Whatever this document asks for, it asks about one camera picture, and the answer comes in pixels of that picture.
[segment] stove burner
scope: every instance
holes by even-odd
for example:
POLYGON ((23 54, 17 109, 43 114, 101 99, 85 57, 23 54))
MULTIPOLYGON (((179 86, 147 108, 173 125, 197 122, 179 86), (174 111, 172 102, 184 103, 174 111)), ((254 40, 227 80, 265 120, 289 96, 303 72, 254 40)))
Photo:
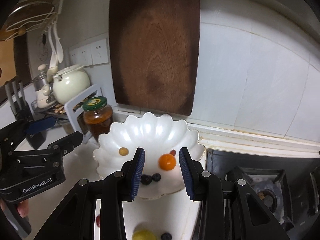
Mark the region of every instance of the stove burner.
POLYGON ((270 180, 263 180, 254 185, 253 190, 260 198, 263 196, 265 205, 279 222, 283 222, 283 197, 278 186, 270 180))
POLYGON ((274 197, 273 192, 269 190, 262 190, 258 193, 258 196, 272 213, 276 211, 277 199, 274 197))

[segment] electrical socket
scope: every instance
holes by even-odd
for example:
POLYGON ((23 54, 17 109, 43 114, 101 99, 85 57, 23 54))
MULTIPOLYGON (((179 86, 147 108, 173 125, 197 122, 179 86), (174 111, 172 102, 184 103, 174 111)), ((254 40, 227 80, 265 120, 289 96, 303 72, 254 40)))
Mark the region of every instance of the electrical socket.
POLYGON ((90 44, 93 65, 109 62, 107 40, 103 39, 90 44))
POLYGON ((73 49, 73 50, 69 51, 69 56, 70 56, 71 65, 77 64, 78 50, 73 49))
POLYGON ((77 64, 84 66, 92 65, 91 49, 90 45, 84 45, 79 47, 77 53, 77 64))

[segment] white ceramic bowl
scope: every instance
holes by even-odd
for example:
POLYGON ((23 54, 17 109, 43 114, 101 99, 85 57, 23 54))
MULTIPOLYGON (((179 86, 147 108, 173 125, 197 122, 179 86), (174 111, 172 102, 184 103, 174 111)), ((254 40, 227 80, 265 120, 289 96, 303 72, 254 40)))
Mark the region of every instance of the white ceramic bowl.
POLYGON ((204 146, 198 143, 199 133, 189 130, 186 121, 173 121, 171 116, 164 114, 156 117, 145 113, 138 118, 129 115, 124 123, 113 123, 108 134, 99 136, 100 148, 94 150, 93 157, 99 163, 98 174, 102 179, 121 169, 122 165, 132 160, 136 149, 145 150, 143 174, 161 174, 159 182, 141 185, 138 197, 142 199, 157 199, 163 195, 178 192, 184 188, 184 182, 179 165, 179 150, 187 147, 191 158, 199 160, 204 153, 204 146), (119 149, 126 147, 129 154, 121 156, 119 149), (158 166, 162 154, 176 150, 177 165, 171 171, 164 171, 158 166))

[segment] wooden cutting board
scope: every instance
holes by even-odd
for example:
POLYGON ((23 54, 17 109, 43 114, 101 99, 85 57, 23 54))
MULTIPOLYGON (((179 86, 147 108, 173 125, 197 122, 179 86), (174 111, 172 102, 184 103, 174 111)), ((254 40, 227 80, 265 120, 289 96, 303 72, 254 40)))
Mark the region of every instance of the wooden cutting board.
POLYGON ((190 115, 199 35, 200 0, 110 0, 116 102, 190 115))

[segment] gas stove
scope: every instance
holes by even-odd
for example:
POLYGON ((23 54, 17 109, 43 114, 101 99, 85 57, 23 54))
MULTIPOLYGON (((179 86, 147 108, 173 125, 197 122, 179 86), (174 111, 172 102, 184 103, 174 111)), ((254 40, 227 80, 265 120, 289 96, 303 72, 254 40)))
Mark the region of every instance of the gas stove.
MULTIPOLYGON (((284 158, 209 149, 206 170, 220 179, 245 179, 291 240, 317 239, 315 236, 320 235, 320 158, 284 158)), ((197 239, 198 224, 193 240, 197 239)))

